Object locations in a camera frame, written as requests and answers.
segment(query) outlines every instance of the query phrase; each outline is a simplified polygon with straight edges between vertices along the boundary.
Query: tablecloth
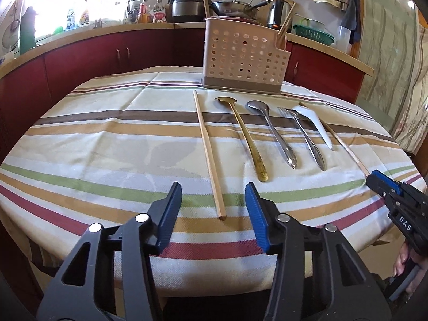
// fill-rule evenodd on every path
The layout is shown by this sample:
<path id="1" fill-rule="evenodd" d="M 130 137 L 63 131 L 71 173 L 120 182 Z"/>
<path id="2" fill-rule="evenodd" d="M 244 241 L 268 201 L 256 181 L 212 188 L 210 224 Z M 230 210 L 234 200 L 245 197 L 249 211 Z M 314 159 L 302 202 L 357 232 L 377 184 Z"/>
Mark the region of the tablecloth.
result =
<path id="1" fill-rule="evenodd" d="M 261 183 L 232 112 L 215 101 L 225 92 L 204 89 L 199 69 L 171 70 L 80 85 L 25 133 L 0 166 L 0 219 L 38 268 L 54 274 L 88 225 L 126 222 L 165 197 L 174 181 L 183 188 L 182 206 L 169 246 L 161 257 L 151 258 L 160 295 L 226 295 L 270 287 L 276 256 L 266 256 L 256 244 L 243 200 L 250 181 L 280 211 L 311 226 L 333 222 L 357 251 L 367 247 L 390 228 L 387 208 L 337 140 L 332 138 L 329 150 L 313 125 L 304 122 L 326 162 L 327 170 L 320 171 L 300 131 L 278 111 L 299 101 L 329 123 L 369 171 L 378 169 L 425 190 L 405 152 L 366 112 L 286 82 L 281 96 L 226 93 L 238 100 L 266 166 L 269 181 Z M 193 90 L 213 147 L 225 222 L 217 219 Z M 283 159 L 262 116 L 245 109 L 249 100 L 269 105 L 273 123 L 297 155 L 297 169 Z M 118 284 L 120 266 L 117 255 Z M 306 272 L 311 273 L 309 259 Z"/>

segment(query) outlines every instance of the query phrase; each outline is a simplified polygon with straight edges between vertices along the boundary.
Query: pink utensil basket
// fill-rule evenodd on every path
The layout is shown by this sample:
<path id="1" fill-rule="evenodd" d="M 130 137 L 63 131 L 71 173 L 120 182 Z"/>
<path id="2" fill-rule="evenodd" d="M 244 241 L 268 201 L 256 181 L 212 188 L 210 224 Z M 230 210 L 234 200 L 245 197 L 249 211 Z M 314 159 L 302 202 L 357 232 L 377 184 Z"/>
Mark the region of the pink utensil basket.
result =
<path id="1" fill-rule="evenodd" d="M 277 31 L 260 25 L 207 19 L 202 84 L 280 94 L 291 53 L 277 48 L 277 36 Z"/>

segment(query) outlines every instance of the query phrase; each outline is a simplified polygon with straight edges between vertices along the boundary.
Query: green plastic basket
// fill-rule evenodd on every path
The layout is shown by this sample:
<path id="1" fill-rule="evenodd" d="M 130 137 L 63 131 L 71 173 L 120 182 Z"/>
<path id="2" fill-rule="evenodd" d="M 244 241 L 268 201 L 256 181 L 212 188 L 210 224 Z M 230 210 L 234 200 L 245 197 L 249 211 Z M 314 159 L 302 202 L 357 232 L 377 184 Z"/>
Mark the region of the green plastic basket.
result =
<path id="1" fill-rule="evenodd" d="M 309 38 L 326 46 L 330 46 L 334 42 L 334 37 L 324 31 L 300 24 L 295 24 L 293 29 L 296 30 L 296 35 Z"/>

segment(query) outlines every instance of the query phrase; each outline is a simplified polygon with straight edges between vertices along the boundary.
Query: metal screw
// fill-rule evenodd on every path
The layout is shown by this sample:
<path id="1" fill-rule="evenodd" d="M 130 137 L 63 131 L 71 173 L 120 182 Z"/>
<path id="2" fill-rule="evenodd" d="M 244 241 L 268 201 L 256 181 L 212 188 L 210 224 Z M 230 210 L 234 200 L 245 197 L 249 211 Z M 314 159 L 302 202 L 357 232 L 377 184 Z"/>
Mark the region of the metal screw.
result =
<path id="1" fill-rule="evenodd" d="M 91 233 L 96 233 L 97 231 L 101 230 L 102 225 L 99 223 L 93 223 L 89 226 L 89 231 Z"/>
<path id="2" fill-rule="evenodd" d="M 324 226 L 324 228 L 325 228 L 326 231 L 329 231 L 330 233 L 334 233 L 335 231 L 337 231 L 337 227 L 334 224 L 332 224 L 332 223 L 327 223 Z"/>
<path id="3" fill-rule="evenodd" d="M 280 213 L 277 216 L 277 220 L 279 222 L 287 223 L 287 222 L 290 222 L 290 216 L 288 216 L 286 213 Z"/>
<path id="4" fill-rule="evenodd" d="M 150 216 L 146 213 L 140 213 L 135 216 L 135 220 L 140 223 L 146 222 L 149 218 Z"/>

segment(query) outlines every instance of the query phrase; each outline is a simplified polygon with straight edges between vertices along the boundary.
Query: blue gripper pad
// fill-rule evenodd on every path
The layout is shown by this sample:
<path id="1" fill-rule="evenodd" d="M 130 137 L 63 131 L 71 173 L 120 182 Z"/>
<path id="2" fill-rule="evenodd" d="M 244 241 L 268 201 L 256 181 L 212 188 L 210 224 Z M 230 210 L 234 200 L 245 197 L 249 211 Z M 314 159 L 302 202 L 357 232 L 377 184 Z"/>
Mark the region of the blue gripper pad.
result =
<path id="1" fill-rule="evenodd" d="M 251 224 L 253 225 L 257 244 L 261 247 L 264 253 L 267 253 L 270 248 L 268 221 L 262 211 L 260 195 L 258 195 L 253 182 L 250 182 L 245 186 L 245 205 L 247 206 Z"/>
<path id="2" fill-rule="evenodd" d="M 153 223 L 158 226 L 155 246 L 159 254 L 170 242 L 175 221 L 180 211 L 181 199 L 181 185 L 178 182 L 174 182 L 166 198 L 154 201 L 147 211 Z"/>
<path id="3" fill-rule="evenodd" d="M 386 176 L 384 173 L 380 172 L 379 170 L 374 170 L 372 172 L 372 175 L 376 176 L 382 182 L 386 183 L 389 187 L 391 187 L 391 189 L 395 190 L 399 196 L 402 195 L 402 190 L 400 186 L 394 180 Z"/>

